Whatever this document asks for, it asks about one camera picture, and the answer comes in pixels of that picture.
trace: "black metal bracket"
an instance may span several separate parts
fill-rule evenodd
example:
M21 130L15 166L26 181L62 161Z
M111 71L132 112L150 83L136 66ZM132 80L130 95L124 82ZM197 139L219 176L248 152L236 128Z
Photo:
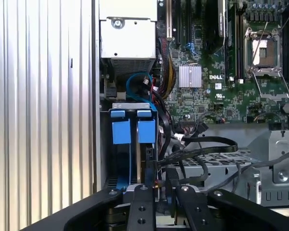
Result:
M177 186L175 191L192 231L221 230L208 208L204 194L196 192L189 185Z
M134 190L127 231L155 231L155 197L154 189L139 185Z
M22 231L69 231L95 227L94 216L110 207L122 203L120 190L102 190L87 198L44 218Z

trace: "silver side panel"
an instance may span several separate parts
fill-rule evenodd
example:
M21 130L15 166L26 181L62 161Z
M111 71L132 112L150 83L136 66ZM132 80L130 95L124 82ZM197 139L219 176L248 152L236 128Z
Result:
M106 169L106 153L105 149L103 147L104 139L107 139L107 134L102 133L101 127L106 126L106 124L102 124L102 120L100 117L100 10L99 10L99 0L93 0L94 2L94 31L95 35L94 38L94 56L95 58L92 65L95 65L95 72L93 74L94 78L94 115L93 115L93 123L94 123L94 132L95 132L95 162L96 162L96 168L95 168L95 177L96 177L96 191L100 191L107 178L107 169Z
M0 231L92 193L91 8L0 0Z

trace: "screw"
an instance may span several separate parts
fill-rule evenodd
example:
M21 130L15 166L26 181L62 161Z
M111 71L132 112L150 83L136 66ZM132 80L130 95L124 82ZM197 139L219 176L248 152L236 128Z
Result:
M285 172L283 172L283 171L279 172L279 173L278 173L278 176L279 176L279 178L280 178L280 180L281 180L282 182L285 182L285 181L288 180L287 174L286 174Z
M182 186L181 189L182 189L183 191L187 191L187 190L188 190L188 187L187 187L187 186Z
M111 190L110 192L109 192L109 195L116 195L118 192L117 191L115 191L115 190Z
M221 191L214 191L214 194L217 195L217 196L222 196L223 193Z
M115 21L115 26L120 27L122 25L122 22L120 20Z

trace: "connector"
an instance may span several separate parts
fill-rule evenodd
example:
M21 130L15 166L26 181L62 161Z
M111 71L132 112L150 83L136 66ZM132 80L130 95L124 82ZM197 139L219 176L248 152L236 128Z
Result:
M196 128L197 130L195 131L195 137L209 129L209 127L204 122L198 123Z

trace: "pcie slot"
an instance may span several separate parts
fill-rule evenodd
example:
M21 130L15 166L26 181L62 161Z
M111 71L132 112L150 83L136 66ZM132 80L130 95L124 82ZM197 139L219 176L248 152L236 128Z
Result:
M179 46L181 45L181 27L182 27L182 8L181 8L181 0L175 1L175 41Z
M172 38L172 0L166 2L167 38Z
M187 42L192 41L192 0L185 1L185 12L186 12L186 38Z

